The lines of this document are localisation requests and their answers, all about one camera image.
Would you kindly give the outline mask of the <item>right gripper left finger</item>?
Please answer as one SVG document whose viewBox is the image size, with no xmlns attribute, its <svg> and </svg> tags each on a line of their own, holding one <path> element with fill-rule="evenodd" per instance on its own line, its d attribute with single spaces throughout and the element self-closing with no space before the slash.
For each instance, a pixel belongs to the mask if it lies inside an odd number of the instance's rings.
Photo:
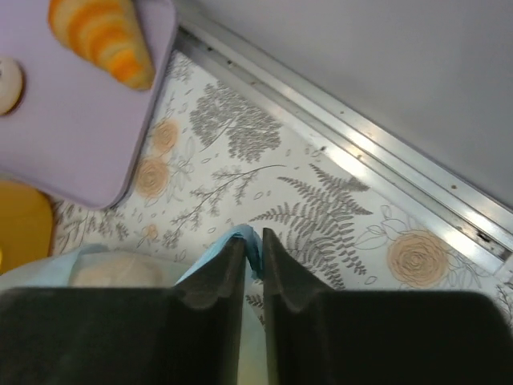
<svg viewBox="0 0 513 385">
<path fill-rule="evenodd" d="M 4 384 L 234 384 L 244 242 L 170 288 L 36 281 L 1 296 Z"/>
</svg>

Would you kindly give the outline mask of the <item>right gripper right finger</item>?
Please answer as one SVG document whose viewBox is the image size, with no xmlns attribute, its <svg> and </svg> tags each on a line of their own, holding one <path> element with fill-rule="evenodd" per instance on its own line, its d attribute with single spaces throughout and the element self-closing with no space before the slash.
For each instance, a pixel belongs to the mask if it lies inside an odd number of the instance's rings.
<svg viewBox="0 0 513 385">
<path fill-rule="evenodd" d="M 271 384 L 509 384 L 512 336 L 470 291 L 334 290 L 263 233 Z"/>
</svg>

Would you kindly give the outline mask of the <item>light blue plastic bag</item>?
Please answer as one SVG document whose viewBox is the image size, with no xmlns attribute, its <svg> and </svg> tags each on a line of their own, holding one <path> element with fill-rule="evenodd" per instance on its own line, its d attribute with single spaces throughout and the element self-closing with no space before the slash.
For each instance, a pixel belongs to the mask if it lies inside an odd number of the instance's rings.
<svg viewBox="0 0 513 385">
<path fill-rule="evenodd" d="M 211 261 L 232 238 L 244 240 L 244 289 L 261 272 L 262 240 L 249 225 L 237 225 L 213 242 L 191 266 L 104 245 L 81 246 L 67 254 L 33 261 L 1 276 L 1 291 L 15 286 L 170 287 Z M 243 302 L 237 382 L 267 384 L 265 329 Z"/>
</svg>

